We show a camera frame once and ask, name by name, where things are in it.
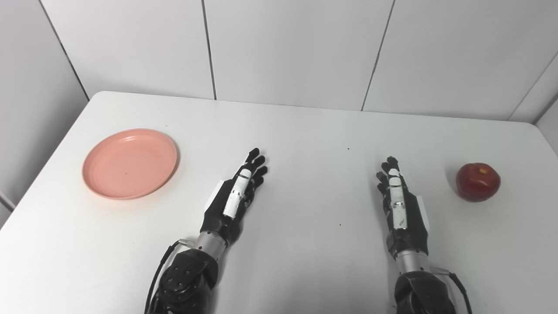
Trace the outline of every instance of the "black cable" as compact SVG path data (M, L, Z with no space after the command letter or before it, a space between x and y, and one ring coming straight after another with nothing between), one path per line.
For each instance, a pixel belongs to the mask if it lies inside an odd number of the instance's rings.
M161 269L167 262L167 259L169 259L169 256L171 256L172 252L174 252L178 244L179 242L177 241L174 242L173 245L169 246L167 252L165 252L163 258L161 259L161 262L159 263L159 267L157 267L157 271L155 271L155 275L153 276L153 280L151 281L151 286L149 287L149 292L147 294L147 300L145 301L145 310L143 312L144 314L147 314L147 312L149 311L149 305L151 304L151 296L153 295L153 289L155 287L155 283L157 282L157 278L159 277L159 273L161 272Z
M457 278L456 274L450 273L449 277L451 278L451 280L453 280L453 282L455 283L455 285L457 286L461 294L463 294L463 299L465 300L465 306L467 306L467 313L473 314L473 310L471 309L471 303L469 302L469 297L467 296L467 290L465 290L465 286L461 283L459 278Z

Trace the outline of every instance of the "apple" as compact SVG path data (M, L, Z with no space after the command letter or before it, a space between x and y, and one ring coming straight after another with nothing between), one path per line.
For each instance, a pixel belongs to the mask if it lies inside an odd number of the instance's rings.
M469 202L485 201L500 188L500 175L483 163L466 164L455 177L459 196Z

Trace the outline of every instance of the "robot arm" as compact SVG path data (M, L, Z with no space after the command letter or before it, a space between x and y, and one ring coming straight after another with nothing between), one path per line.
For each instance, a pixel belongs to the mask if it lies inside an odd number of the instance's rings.
M219 258L240 234L240 221L263 183L267 167L253 149L232 179L219 182L211 195L198 239L190 245L179 240L169 247L153 278L145 313L204 314L211 291L217 284ZM172 264L162 273L153 297L153 287L162 266L179 244L190 249L176 254Z
M389 235L387 247L400 276L395 286L397 314L455 314L444 282L431 272L428 261L428 219L421 198L409 192L397 159L382 163L376 177L383 195Z

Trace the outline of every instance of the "tabletop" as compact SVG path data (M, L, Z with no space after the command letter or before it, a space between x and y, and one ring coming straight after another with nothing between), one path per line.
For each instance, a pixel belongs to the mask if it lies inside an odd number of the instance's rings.
M172 178L133 200L90 192L88 152L133 128L174 140ZM458 274L475 314L558 312L558 157L532 125L101 92L0 230L0 313L142 313L166 248L197 237L253 147L270 172L221 261L215 314L395 313L374 177L390 155L424 198L431 264ZM502 185L470 203L454 180L477 161Z

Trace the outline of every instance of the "white wall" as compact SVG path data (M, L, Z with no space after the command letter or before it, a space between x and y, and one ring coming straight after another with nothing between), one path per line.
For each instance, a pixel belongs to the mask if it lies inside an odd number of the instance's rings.
M213 99L200 0L42 0L89 97Z
M554 152L558 154L558 101L541 117L537 122L537 127L552 146Z
M85 90L532 122L554 0L42 0Z
M0 1L0 191L11 202L86 103L39 1Z
M360 110L392 0L205 0L217 99Z
M533 123L558 96L558 58L554 55L541 77L509 118L510 121Z
M397 1L364 110L507 120L558 52L557 16L555 0Z

